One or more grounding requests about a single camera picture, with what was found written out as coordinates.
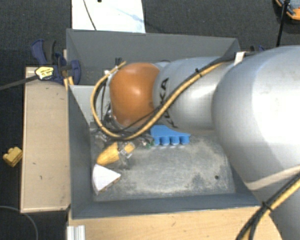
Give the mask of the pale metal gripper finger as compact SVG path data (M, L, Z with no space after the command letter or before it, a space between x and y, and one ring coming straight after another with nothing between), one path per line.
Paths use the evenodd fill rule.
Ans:
M120 166L123 169L127 169L129 167L129 158L132 153L132 146L126 145L125 147L118 148L118 156L120 161Z

